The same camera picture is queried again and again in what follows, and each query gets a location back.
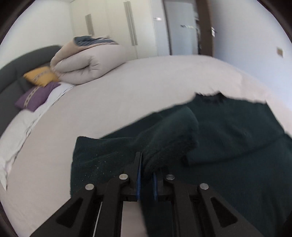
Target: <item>wall outlet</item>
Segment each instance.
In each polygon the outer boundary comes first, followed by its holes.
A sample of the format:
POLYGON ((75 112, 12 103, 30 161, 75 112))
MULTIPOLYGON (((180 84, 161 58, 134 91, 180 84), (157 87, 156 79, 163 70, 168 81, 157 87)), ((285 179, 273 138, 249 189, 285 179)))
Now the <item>wall outlet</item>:
POLYGON ((277 47, 277 54, 280 55, 282 58, 284 58, 284 51, 283 51, 283 49, 277 47))

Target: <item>white wardrobe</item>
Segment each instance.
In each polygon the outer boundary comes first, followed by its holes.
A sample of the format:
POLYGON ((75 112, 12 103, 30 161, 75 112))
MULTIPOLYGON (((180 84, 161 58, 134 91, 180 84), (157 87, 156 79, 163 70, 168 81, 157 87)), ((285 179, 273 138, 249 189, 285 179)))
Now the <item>white wardrobe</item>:
POLYGON ((70 5, 75 36, 109 35, 126 48, 128 60, 157 56, 149 0, 74 0, 70 5))

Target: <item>beige bed sheet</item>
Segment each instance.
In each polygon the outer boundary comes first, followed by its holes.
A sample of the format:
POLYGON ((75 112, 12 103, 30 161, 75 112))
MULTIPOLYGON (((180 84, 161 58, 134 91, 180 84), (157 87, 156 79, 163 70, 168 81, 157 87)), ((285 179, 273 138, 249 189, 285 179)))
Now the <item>beige bed sheet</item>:
MULTIPOLYGON (((291 134, 292 114, 269 90, 227 63, 207 56, 129 61, 77 86, 43 115, 26 140, 0 200, 19 237, 28 237, 70 198, 78 136, 100 138, 139 118, 190 100, 195 92, 267 101, 291 134)), ((138 203, 124 206, 122 236, 146 236, 138 203)))

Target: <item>purple pillow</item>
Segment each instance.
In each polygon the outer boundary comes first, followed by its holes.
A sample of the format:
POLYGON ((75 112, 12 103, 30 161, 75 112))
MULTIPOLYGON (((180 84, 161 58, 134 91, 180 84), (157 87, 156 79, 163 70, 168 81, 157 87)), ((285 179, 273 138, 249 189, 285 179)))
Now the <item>purple pillow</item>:
POLYGON ((51 91, 59 85, 59 83, 52 81, 45 87, 35 86, 22 95, 15 103, 15 106, 34 112, 40 105, 46 102, 51 91))

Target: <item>gray vertical handle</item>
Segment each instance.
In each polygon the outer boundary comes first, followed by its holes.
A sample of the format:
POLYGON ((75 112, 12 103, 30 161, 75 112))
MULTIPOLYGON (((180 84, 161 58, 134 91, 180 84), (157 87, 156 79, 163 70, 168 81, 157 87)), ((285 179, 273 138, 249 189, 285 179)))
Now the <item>gray vertical handle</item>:
POLYGON ((88 14, 88 15, 85 16, 85 21, 86 21, 88 34, 94 35, 91 14, 88 14))
POLYGON ((129 27, 132 46, 135 46, 135 41, 134 41, 134 35, 133 35, 133 29, 132 29, 132 23, 131 23, 131 18, 130 18, 128 2, 124 2, 124 7, 125 7, 125 12, 126 12, 126 17, 127 17, 127 22, 128 22, 128 27, 129 27))
POLYGON ((130 1, 127 1, 127 5, 128 5, 128 10, 129 10, 130 22, 131 22, 131 24, 132 24, 132 31, 133 31, 133 36, 134 36, 135 45, 138 45, 138 41, 137 41, 137 36, 136 36, 136 29, 135 29, 135 24, 134 24, 134 17, 133 17, 133 12, 132 12, 131 2, 130 2, 130 1))

